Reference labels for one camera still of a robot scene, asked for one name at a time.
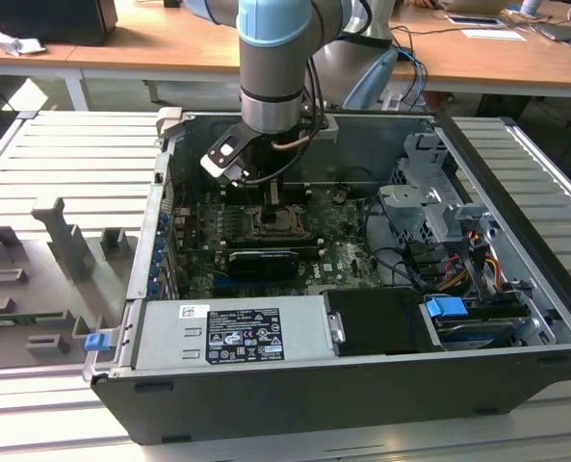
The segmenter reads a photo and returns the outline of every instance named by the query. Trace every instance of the floor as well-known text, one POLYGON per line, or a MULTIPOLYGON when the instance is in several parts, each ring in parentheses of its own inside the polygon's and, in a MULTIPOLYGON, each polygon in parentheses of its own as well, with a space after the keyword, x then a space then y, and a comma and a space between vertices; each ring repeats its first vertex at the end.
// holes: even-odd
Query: floor
MULTIPOLYGON (((96 111, 154 112, 162 106, 188 109, 239 108, 239 89, 235 84, 162 82, 162 104, 149 101, 147 86, 141 81, 92 79, 88 82, 96 111)), ((0 93, 16 110, 71 111, 65 83, 56 78, 0 76, 0 93)), ((447 105, 453 116, 474 116, 480 95, 456 94, 447 105)), ((5 106, 0 95, 0 108, 5 106)), ((0 136, 13 121, 9 107, 0 110, 0 136)), ((518 120, 519 125, 539 147, 571 176, 571 99, 534 99, 518 120)))

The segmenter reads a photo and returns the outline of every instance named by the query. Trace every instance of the black box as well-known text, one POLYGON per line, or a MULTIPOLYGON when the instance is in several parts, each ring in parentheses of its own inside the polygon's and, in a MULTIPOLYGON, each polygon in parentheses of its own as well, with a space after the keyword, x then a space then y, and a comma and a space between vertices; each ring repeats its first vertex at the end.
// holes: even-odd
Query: black box
POLYGON ((339 356, 412 354, 434 351, 420 304, 424 298, 409 288, 327 291, 329 314, 341 318, 345 341, 339 356))
POLYGON ((43 44, 102 45, 117 20, 114 0, 0 0, 0 31, 43 44))

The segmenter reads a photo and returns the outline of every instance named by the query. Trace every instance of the motherboard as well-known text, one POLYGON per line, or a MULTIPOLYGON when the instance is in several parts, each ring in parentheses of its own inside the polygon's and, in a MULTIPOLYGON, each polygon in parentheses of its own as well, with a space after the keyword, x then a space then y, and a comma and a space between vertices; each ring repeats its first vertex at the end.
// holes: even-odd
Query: motherboard
POLYGON ((206 192, 176 209, 180 294, 187 298, 319 295, 380 287, 361 236, 363 198, 344 185, 206 192))

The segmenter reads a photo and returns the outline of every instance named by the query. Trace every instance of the computer case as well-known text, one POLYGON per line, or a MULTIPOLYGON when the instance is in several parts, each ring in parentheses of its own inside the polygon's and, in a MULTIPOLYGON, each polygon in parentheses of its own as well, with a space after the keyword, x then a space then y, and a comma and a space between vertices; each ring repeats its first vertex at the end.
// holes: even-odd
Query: computer case
POLYGON ((116 23, 114 0, 0 0, 0 31, 44 44, 103 45, 116 23))

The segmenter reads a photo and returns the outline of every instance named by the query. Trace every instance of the barcode sticker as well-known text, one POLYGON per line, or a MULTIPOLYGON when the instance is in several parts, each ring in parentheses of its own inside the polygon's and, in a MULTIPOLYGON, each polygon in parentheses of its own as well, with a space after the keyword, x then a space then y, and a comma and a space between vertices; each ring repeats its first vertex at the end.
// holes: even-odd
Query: barcode sticker
POLYGON ((210 305, 180 305, 178 318, 208 318, 210 305))

